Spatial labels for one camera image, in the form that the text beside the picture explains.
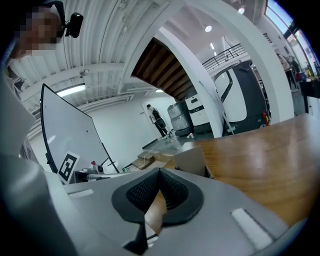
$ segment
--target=desk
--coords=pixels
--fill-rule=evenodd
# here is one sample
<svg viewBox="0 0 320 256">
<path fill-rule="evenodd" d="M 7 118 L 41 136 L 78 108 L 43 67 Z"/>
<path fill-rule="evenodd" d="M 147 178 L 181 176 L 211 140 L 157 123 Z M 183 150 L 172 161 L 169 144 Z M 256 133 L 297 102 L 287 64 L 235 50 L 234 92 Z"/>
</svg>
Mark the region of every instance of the desk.
<svg viewBox="0 0 320 256">
<path fill-rule="evenodd" d="M 309 215 L 320 189 L 319 131 L 320 119 L 303 114 L 193 145 L 202 147 L 216 180 L 235 186 L 292 226 Z M 164 167 L 175 166 L 172 158 Z"/>
</svg>

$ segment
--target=floor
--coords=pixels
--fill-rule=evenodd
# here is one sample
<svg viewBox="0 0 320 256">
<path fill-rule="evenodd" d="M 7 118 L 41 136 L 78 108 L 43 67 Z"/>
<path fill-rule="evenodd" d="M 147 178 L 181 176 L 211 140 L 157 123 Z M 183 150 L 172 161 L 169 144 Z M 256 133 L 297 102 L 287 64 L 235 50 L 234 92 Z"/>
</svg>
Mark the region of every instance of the floor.
<svg viewBox="0 0 320 256">
<path fill-rule="evenodd" d="M 156 154 L 164 154 L 164 155 L 175 155 L 182 148 L 182 146 L 186 142 L 199 142 L 203 140 L 211 140 L 214 139 L 214 135 L 212 132 L 196 134 L 193 133 L 193 138 L 187 138 L 187 136 L 176 137 L 175 135 L 172 138 L 162 139 L 159 138 L 154 143 L 145 147 L 145 151 L 152 151 Z"/>
</svg>

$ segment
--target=window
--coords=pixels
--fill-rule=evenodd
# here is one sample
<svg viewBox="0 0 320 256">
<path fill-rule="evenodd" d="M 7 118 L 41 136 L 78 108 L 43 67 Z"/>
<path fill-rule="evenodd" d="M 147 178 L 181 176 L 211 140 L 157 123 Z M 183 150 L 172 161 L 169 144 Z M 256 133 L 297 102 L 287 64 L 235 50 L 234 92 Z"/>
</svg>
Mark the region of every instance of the window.
<svg viewBox="0 0 320 256">
<path fill-rule="evenodd" d="M 293 18 L 291 18 L 290 15 L 275 0 L 268 0 L 268 8 L 277 14 L 287 27 L 290 26 Z"/>
<path fill-rule="evenodd" d="M 269 7 L 266 8 L 265 15 L 273 22 L 273 24 L 281 31 L 282 34 L 288 30 L 286 24 Z"/>
</svg>

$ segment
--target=headset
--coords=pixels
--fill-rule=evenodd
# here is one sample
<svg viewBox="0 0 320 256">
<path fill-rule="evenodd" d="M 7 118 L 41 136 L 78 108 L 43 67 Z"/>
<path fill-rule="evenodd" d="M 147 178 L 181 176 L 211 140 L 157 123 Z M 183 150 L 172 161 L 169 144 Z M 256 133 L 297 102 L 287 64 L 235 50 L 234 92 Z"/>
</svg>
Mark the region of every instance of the headset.
<svg viewBox="0 0 320 256">
<path fill-rule="evenodd" d="M 79 36 L 81 25 L 84 20 L 84 17 L 80 13 L 74 12 L 71 15 L 70 21 L 66 21 L 63 2 L 51 1 L 51 2 L 47 2 L 47 3 L 43 3 L 40 6 L 49 7 L 49 8 L 51 8 L 52 6 L 56 7 L 56 9 L 60 15 L 60 20 L 62 23 L 62 31 L 58 32 L 57 37 L 62 38 L 65 30 L 66 30 L 66 33 L 65 33 L 66 37 L 72 36 L 73 38 L 77 38 Z"/>
</svg>

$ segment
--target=whiteboard stand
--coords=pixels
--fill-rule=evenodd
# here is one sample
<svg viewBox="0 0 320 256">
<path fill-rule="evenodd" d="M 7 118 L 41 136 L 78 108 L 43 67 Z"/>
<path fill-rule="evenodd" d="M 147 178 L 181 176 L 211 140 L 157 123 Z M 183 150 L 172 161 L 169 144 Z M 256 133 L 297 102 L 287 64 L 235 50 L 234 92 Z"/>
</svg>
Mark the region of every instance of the whiteboard stand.
<svg viewBox="0 0 320 256">
<path fill-rule="evenodd" d="M 100 140 L 92 117 L 46 84 L 42 85 L 40 114 L 48 164 L 64 184 L 70 183 L 74 171 L 90 168 L 92 161 L 102 165 L 110 160 L 119 173 Z"/>
</svg>

